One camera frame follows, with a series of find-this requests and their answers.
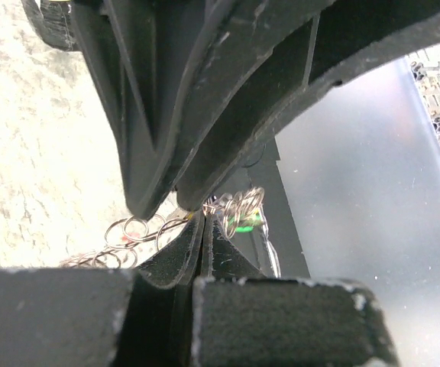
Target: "green object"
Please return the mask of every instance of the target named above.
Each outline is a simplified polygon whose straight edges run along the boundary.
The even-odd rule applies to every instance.
[[[234,222],[234,218],[230,218],[230,220],[228,221],[228,224],[232,224]],[[241,222],[243,224],[248,223],[249,226],[260,226],[261,224],[263,224],[260,215],[257,213],[254,216],[251,217],[247,217],[247,218],[241,218]]]
[[[249,233],[254,230],[254,227],[238,227],[235,231],[237,233]]]

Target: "green led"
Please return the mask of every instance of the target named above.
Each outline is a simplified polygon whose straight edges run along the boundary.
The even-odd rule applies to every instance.
[[[254,230],[254,227],[238,227],[235,231],[237,233],[249,233]]]

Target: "white concrete floor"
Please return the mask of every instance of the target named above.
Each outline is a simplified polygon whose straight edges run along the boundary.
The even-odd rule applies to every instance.
[[[20,0],[0,1],[0,267],[56,266],[101,248],[108,225],[128,214],[82,55],[49,48]],[[144,246],[141,260],[152,251]]]

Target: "gray wall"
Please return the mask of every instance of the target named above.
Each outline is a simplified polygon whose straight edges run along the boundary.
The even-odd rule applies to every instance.
[[[405,60],[331,91],[277,136],[311,276],[377,295],[405,366],[440,365],[440,149]]]

